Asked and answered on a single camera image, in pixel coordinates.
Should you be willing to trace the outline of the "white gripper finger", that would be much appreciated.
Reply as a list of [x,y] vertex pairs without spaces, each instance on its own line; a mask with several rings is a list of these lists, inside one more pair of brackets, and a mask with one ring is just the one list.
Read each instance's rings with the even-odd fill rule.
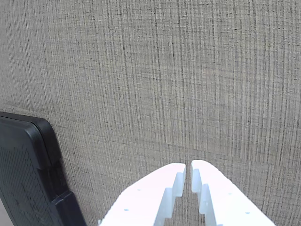
[[191,162],[191,190],[206,226],[273,226],[270,220],[235,184],[204,160]]
[[102,226],[162,226],[182,197],[186,165],[165,165],[127,187],[101,221]]

